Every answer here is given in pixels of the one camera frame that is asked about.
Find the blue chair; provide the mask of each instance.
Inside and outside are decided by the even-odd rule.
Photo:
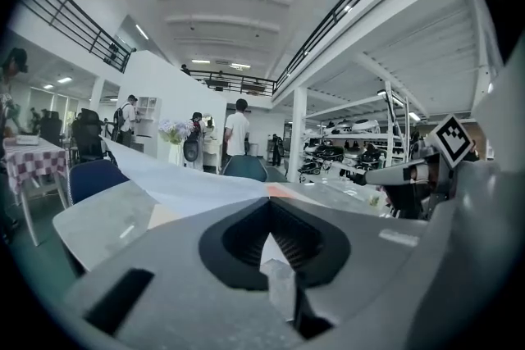
[[[230,161],[224,167],[222,174],[226,176],[251,178],[252,180],[261,182],[265,182],[268,178],[266,168],[260,159],[248,155],[231,157]]]
[[[71,204],[76,204],[96,193],[125,183],[129,179],[110,161],[81,163],[69,171],[67,190]]]

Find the office chair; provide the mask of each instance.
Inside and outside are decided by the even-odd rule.
[[[67,191],[71,204],[76,204],[96,193],[125,183],[129,179],[107,160],[81,163],[69,171]]]
[[[51,144],[62,147],[62,120],[58,112],[51,111],[49,117],[44,117],[40,122],[40,137]]]
[[[102,160],[108,156],[116,166],[116,160],[111,151],[103,150],[102,122],[95,111],[82,108],[82,117],[73,121],[71,132],[78,148],[79,162]]]

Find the bag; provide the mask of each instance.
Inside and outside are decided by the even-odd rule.
[[[124,113],[122,112],[122,110],[124,108],[126,108],[126,106],[128,106],[129,104],[124,104],[124,106],[122,108],[118,108],[116,111],[115,111],[115,114],[113,114],[113,123],[115,123],[115,126],[120,130],[122,128],[122,126],[124,125],[124,123],[126,122],[126,120],[124,120]]]

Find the paper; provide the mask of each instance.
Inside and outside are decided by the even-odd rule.
[[[179,218],[180,216],[176,213],[176,211],[169,209],[163,204],[156,204],[153,208],[151,218],[149,219],[148,230],[172,222]]]

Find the white table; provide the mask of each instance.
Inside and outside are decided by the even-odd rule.
[[[34,231],[29,198],[57,190],[62,205],[65,209],[68,207],[59,177],[59,175],[66,177],[66,151],[44,139],[39,139],[39,144],[36,146],[20,146],[16,144],[15,139],[4,139],[4,148],[9,187],[16,200],[18,197],[21,198],[31,239],[35,247],[38,247],[39,241]],[[36,179],[42,175],[51,175],[53,182],[46,185],[38,183]]]

